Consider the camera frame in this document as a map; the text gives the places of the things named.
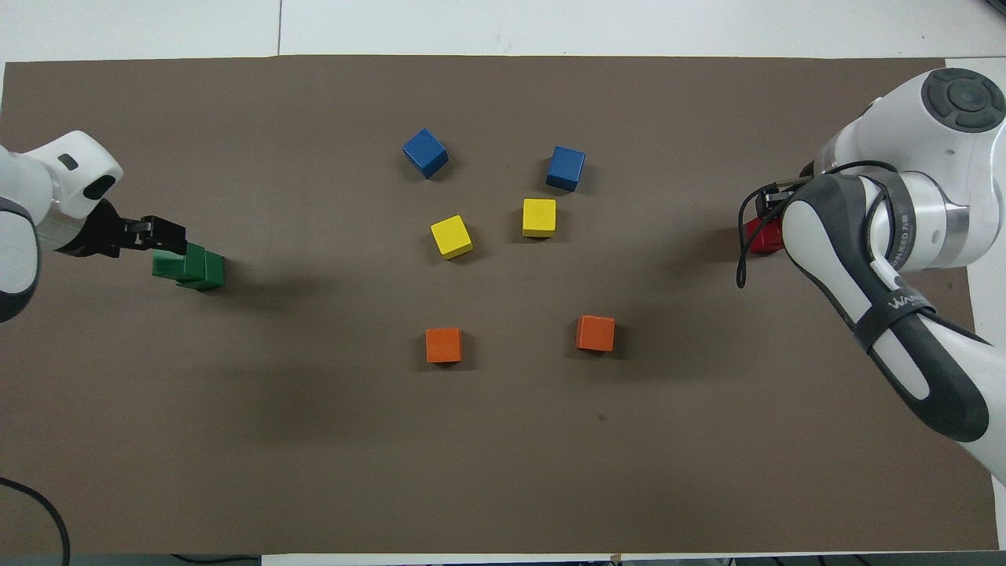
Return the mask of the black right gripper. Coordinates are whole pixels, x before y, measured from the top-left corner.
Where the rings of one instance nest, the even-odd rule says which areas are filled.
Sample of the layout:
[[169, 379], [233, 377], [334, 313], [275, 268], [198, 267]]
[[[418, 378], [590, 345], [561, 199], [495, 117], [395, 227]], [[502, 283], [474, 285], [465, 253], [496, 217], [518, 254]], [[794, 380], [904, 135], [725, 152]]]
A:
[[797, 182], [772, 182], [768, 189], [759, 189], [757, 195], [757, 211], [772, 211], [790, 198], [790, 191], [795, 191], [804, 184], [811, 182], [817, 175], [816, 164], [809, 162], [800, 171]]

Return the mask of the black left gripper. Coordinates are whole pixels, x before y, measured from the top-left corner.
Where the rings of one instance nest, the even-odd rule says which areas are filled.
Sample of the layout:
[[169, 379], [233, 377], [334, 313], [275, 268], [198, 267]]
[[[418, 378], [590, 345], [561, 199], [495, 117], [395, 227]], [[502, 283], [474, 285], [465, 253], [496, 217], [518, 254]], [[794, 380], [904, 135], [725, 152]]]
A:
[[186, 255], [188, 243], [184, 226], [160, 216], [144, 216], [141, 219], [140, 239], [139, 233], [133, 230], [139, 225], [137, 219], [119, 215], [110, 200], [100, 200], [87, 215], [78, 235], [57, 248], [57, 253], [79, 258], [89, 255], [118, 258], [122, 248], [144, 251], [147, 250], [146, 243], [155, 243], [155, 251]]

